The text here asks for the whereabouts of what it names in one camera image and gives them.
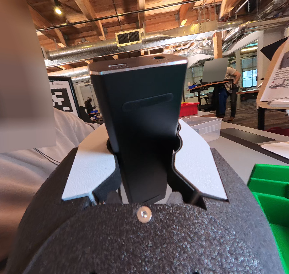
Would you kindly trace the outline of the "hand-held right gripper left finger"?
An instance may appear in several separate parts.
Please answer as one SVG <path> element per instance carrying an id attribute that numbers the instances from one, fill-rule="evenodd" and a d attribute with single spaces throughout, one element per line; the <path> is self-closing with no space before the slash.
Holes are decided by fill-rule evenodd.
<path id="1" fill-rule="evenodd" d="M 108 149 L 108 141 L 102 124 L 80 143 L 61 197 L 63 201 L 82 197 L 106 201 L 108 193 L 120 187 L 118 161 Z"/>

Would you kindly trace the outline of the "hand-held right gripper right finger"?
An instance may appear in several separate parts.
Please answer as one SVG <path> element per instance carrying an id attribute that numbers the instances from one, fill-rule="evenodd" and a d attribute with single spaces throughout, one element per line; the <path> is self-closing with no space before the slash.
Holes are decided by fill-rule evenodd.
<path id="1" fill-rule="evenodd" d="M 204 198 L 228 202 L 228 196 L 208 143 L 184 120 L 178 121 L 168 185 L 183 203 L 207 209 Z"/>

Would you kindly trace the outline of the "clear plastic bin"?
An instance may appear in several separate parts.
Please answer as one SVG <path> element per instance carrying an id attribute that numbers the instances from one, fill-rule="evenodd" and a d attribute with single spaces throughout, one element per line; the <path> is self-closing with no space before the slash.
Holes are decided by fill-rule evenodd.
<path id="1" fill-rule="evenodd" d="M 206 142 L 217 140 L 220 137 L 222 118 L 191 116 L 181 120 L 201 135 Z"/>

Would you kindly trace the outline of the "black usb hub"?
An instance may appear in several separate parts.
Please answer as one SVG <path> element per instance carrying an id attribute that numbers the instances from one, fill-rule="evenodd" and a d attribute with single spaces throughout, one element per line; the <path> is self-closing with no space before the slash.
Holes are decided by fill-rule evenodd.
<path id="1" fill-rule="evenodd" d="M 165 197 L 187 64 L 163 54 L 88 66 L 129 203 Z"/>

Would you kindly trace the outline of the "green plastic bin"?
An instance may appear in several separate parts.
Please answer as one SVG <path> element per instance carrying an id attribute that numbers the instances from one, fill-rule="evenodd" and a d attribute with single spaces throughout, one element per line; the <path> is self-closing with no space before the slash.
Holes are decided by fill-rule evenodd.
<path id="1" fill-rule="evenodd" d="M 247 186 L 271 227 L 280 260 L 289 273 L 289 167 L 255 164 Z"/>

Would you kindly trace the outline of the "red plastic bin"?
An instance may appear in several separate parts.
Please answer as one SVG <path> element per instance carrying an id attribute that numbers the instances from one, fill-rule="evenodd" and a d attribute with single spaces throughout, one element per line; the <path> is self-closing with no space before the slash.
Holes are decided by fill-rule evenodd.
<path id="1" fill-rule="evenodd" d="M 198 114 L 199 102 L 182 102 L 179 117 L 193 116 Z"/>

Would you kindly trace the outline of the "person's beige hoodie torso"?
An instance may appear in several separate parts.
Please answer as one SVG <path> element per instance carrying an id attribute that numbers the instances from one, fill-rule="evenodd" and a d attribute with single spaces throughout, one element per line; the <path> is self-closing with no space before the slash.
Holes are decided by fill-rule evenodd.
<path id="1" fill-rule="evenodd" d="M 54 108 L 56 146 L 0 154 L 0 261 L 12 249 L 18 225 L 35 193 L 63 159 L 99 124 Z"/>

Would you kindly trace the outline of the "black framed marker sign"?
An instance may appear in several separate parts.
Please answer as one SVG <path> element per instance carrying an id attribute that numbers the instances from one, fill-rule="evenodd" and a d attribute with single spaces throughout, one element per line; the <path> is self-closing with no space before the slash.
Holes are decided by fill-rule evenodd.
<path id="1" fill-rule="evenodd" d="M 53 107 L 80 117 L 79 104 L 71 77 L 48 76 Z"/>

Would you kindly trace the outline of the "wooden top desk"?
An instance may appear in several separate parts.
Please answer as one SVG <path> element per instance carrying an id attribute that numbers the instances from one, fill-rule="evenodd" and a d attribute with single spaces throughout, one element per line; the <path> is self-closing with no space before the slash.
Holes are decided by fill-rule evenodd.
<path id="1" fill-rule="evenodd" d="M 208 82 L 202 83 L 201 82 L 201 85 L 189 86 L 188 91 L 190 91 L 190 93 L 194 93 L 194 92 L 198 93 L 198 102 L 199 102 L 198 111 L 209 112 L 211 110 L 215 110 L 216 115 L 218 117 L 219 116 L 219 89 L 222 87 L 222 85 L 224 85 L 228 82 L 231 85 L 233 85 L 233 79 L 224 79 L 221 82 L 211 82 L 211 83 L 208 83 Z M 211 99 L 211 103 L 210 104 L 206 103 L 206 104 L 202 105 L 201 104 L 201 96 L 200 96 L 201 91 L 205 91 L 208 88 L 212 88 L 212 87 L 216 88 L 213 90 L 212 96 L 205 98 L 206 101 L 208 98 Z"/>
<path id="2" fill-rule="evenodd" d="M 240 95 L 240 102 L 245 102 L 247 100 L 256 100 L 258 96 L 259 89 L 251 89 L 240 91 L 237 95 Z"/>

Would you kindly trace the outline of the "document stand with instruction sheet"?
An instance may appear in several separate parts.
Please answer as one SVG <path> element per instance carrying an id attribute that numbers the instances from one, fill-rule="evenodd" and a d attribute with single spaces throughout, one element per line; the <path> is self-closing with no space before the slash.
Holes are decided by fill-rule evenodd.
<path id="1" fill-rule="evenodd" d="M 285 111 L 288 116 L 288 37 L 274 52 L 257 97 L 258 129 L 264 129 L 265 109 Z"/>

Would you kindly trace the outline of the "plywood office chair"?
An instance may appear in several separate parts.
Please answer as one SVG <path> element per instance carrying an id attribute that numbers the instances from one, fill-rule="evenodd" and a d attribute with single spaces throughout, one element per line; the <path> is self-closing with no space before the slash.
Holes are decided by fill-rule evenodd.
<path id="1" fill-rule="evenodd" d="M 288 37 L 285 37 L 281 40 L 278 40 L 272 44 L 269 44 L 263 48 L 260 49 L 260 51 L 263 53 L 263 55 L 265 55 L 265 57 L 267 57 L 270 61 L 272 60 L 275 52 L 277 51 L 277 49 L 285 42 L 287 41 Z"/>

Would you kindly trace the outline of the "silver air duct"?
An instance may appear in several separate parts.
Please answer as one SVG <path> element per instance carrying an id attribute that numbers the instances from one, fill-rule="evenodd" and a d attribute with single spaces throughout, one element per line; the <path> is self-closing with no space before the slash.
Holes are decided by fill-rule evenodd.
<path id="1" fill-rule="evenodd" d="M 54 66 L 56 66 L 56 64 L 93 59 L 95 57 L 102 57 L 106 55 L 166 47 L 170 44 L 183 44 L 196 38 L 202 39 L 208 37 L 215 32 L 223 30 L 228 30 L 228 26 L 225 23 L 218 23 L 217 20 L 214 20 L 184 27 L 177 27 L 162 32 L 141 34 L 139 30 L 132 30 L 116 34 L 116 37 L 110 40 L 93 43 L 84 42 L 80 45 L 73 45 L 50 51 L 47 51 L 44 48 L 41 49 L 45 62 L 51 62 Z M 123 44 L 119 42 L 119 35 L 129 37 L 132 35 L 132 33 L 138 34 L 138 41 L 129 41 Z"/>

